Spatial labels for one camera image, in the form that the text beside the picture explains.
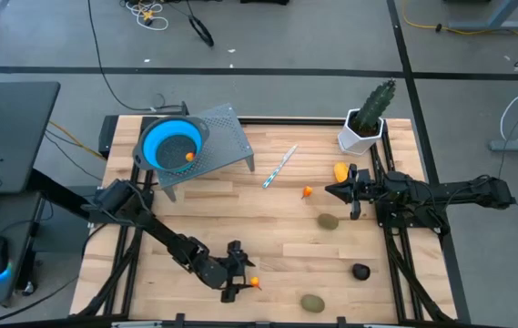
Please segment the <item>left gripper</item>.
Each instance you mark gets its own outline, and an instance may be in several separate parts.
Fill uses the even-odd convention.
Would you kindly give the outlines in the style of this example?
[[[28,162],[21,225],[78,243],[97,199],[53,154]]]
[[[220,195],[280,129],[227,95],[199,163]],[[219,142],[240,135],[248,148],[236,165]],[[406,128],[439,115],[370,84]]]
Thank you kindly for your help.
[[[246,259],[246,253],[241,249],[241,241],[231,241],[227,247],[227,257],[214,257],[218,265],[226,270],[224,287],[221,290],[220,301],[223,303],[235,302],[237,294],[244,289],[254,288],[252,284],[246,284],[246,266],[256,265]]]

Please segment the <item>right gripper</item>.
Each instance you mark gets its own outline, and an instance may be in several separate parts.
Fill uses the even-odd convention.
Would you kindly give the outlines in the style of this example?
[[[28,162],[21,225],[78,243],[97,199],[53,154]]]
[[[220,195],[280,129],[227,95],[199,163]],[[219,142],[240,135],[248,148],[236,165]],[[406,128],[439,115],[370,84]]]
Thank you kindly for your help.
[[[376,181],[371,178],[370,171],[359,169],[355,164],[350,164],[350,177],[353,180],[346,179],[331,184],[326,186],[325,190],[344,203],[351,203],[350,218],[358,220],[361,215],[361,201],[373,203],[379,198],[378,187]]]

